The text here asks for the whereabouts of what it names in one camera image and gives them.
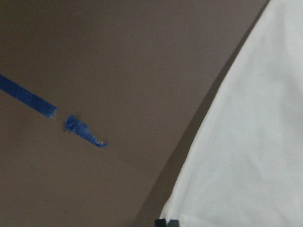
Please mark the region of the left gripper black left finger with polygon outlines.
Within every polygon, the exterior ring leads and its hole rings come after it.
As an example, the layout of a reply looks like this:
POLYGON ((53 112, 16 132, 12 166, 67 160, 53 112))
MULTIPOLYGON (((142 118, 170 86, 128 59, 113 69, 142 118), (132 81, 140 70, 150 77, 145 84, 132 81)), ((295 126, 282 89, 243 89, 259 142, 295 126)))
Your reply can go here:
POLYGON ((155 227, 167 227, 167 222, 164 218, 163 219, 156 219, 154 221, 154 226, 155 227))

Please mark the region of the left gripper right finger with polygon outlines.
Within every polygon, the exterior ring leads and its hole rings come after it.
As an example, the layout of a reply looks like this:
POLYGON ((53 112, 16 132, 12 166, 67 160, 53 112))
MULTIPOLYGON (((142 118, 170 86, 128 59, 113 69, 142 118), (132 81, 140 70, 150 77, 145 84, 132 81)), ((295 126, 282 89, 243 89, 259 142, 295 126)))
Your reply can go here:
POLYGON ((168 222, 168 227, 179 227, 179 221, 176 219, 171 219, 168 222))

